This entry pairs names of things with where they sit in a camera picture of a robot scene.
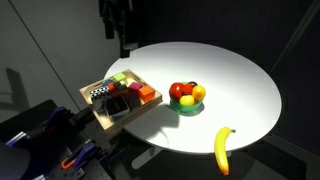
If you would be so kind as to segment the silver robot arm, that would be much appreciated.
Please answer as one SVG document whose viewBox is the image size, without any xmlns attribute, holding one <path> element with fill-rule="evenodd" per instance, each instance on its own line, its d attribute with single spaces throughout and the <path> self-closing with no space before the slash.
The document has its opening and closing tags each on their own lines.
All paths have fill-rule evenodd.
<svg viewBox="0 0 320 180">
<path fill-rule="evenodd" d="M 105 38 L 118 35 L 120 57 L 128 58 L 139 42 L 136 0 L 98 0 L 99 16 L 104 23 Z"/>
</svg>

